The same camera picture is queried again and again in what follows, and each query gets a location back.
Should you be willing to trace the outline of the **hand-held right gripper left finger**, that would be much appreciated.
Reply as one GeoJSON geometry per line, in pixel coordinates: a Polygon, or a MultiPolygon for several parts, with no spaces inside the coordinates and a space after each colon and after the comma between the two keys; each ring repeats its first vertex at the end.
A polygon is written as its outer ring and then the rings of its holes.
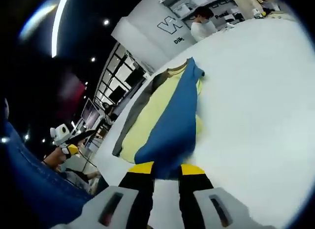
{"type": "Polygon", "coordinates": [[[67,229],[145,229],[153,206],[154,163],[136,164],[118,186],[88,201],[67,229]]]}

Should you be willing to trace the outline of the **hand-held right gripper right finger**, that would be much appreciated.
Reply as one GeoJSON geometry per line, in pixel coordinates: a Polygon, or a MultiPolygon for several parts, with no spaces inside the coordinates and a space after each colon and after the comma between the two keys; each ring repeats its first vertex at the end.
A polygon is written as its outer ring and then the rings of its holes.
{"type": "Polygon", "coordinates": [[[182,164],[179,207],[186,229],[252,229],[249,210],[223,188],[215,188],[204,170],[182,164]]]}

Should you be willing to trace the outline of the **person's left hand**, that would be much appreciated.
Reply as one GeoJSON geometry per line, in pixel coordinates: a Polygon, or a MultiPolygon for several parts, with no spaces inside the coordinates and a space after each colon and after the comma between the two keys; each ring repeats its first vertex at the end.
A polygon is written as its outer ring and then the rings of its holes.
{"type": "Polygon", "coordinates": [[[62,164],[66,160],[66,155],[60,147],[55,148],[55,150],[48,155],[42,162],[51,168],[56,168],[58,165],[62,164]]]}

